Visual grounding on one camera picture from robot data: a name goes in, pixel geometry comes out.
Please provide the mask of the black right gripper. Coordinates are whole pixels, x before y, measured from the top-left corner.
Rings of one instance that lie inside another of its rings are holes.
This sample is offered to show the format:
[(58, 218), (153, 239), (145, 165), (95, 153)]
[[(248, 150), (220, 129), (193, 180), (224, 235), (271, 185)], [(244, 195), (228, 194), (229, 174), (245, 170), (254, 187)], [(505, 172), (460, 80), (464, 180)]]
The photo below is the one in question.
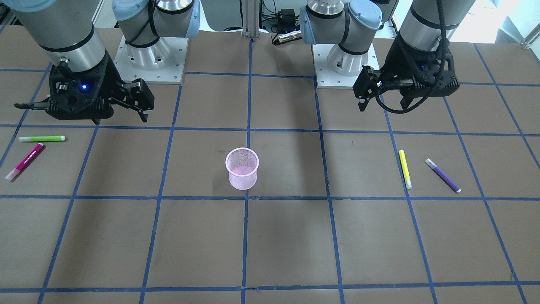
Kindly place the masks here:
[(49, 73), (50, 96), (40, 102), (16, 103), (17, 109), (45, 111), (58, 120), (88, 119), (96, 124), (113, 116), (114, 104), (131, 109), (143, 123), (154, 110), (155, 96), (143, 79), (121, 80), (109, 54), (88, 71), (73, 72), (64, 61)]

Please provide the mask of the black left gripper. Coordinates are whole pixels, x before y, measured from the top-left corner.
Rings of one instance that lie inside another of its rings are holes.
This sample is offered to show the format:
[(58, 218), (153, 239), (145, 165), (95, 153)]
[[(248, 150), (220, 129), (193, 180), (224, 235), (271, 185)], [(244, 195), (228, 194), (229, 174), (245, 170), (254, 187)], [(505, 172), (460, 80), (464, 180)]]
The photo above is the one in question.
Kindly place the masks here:
[(415, 98), (447, 97), (460, 87), (453, 55), (444, 38), (434, 51), (418, 50), (397, 35), (381, 70), (362, 67), (353, 84), (359, 111), (365, 111), (371, 99), (388, 90), (399, 90), (403, 109), (412, 109)]

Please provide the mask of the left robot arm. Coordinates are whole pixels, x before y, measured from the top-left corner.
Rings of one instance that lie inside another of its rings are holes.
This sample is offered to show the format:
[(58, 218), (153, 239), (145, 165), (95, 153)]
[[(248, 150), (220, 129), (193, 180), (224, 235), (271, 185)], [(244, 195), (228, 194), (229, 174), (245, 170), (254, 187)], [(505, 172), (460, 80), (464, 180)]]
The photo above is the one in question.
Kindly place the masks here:
[(299, 24), (306, 44), (331, 44), (327, 62), (352, 86), (365, 111), (370, 100), (394, 114), (406, 114), (428, 98), (445, 98), (460, 83), (449, 38), (474, 4), (472, 0), (414, 0), (384, 64), (363, 63), (382, 25), (382, 10), (370, 0), (309, 0)]

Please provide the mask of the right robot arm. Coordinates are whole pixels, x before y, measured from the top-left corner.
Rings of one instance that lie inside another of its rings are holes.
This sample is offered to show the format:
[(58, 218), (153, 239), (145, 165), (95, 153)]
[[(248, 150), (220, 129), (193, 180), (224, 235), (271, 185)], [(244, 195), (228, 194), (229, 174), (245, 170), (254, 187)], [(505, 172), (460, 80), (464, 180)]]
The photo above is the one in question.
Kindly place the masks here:
[(113, 60), (76, 0), (6, 0), (5, 5), (52, 61), (49, 96), (15, 107), (58, 120), (98, 125), (119, 105), (147, 123), (155, 98), (143, 73), (154, 71), (156, 81), (166, 81), (170, 68), (172, 81), (181, 81), (185, 60), (171, 41), (187, 41), (200, 30), (198, 0), (114, 0), (124, 42)]

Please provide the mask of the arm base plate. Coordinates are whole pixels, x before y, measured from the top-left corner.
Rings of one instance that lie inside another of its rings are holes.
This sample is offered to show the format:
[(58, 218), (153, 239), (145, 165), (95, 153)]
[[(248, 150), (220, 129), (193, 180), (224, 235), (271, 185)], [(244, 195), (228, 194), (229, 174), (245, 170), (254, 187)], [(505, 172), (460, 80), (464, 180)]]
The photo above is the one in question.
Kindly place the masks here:
[(189, 39), (161, 37), (156, 44), (136, 48), (122, 37), (113, 63), (123, 81), (143, 79), (148, 84), (181, 84)]
[(379, 69), (374, 45), (364, 54), (344, 52), (337, 44), (312, 45), (319, 88), (351, 89), (363, 67)]

